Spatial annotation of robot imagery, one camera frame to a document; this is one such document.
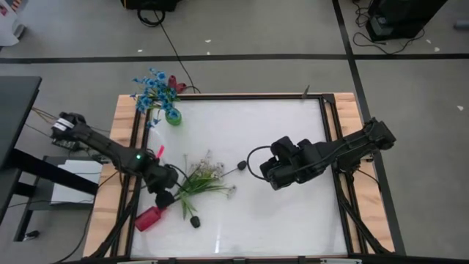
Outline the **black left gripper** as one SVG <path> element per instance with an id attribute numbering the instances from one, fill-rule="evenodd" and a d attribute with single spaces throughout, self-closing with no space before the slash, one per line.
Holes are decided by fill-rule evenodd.
<path id="1" fill-rule="evenodd" d="M 164 166 L 151 166 L 146 171 L 146 186 L 151 194 L 156 194 L 155 204 L 159 209 L 167 208 L 175 203 L 174 195 L 166 191 L 173 188 L 178 180 L 177 170 L 166 164 Z"/>

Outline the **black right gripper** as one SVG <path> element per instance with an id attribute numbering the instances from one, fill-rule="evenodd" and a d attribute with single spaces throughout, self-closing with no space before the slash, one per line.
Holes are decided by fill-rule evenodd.
<path id="1" fill-rule="evenodd" d="M 317 146 L 308 139 L 293 144 L 288 136 L 284 136 L 272 143 L 270 150 L 274 157 L 262 163 L 259 169 L 274 190 L 292 183 L 305 183 L 325 171 Z"/>

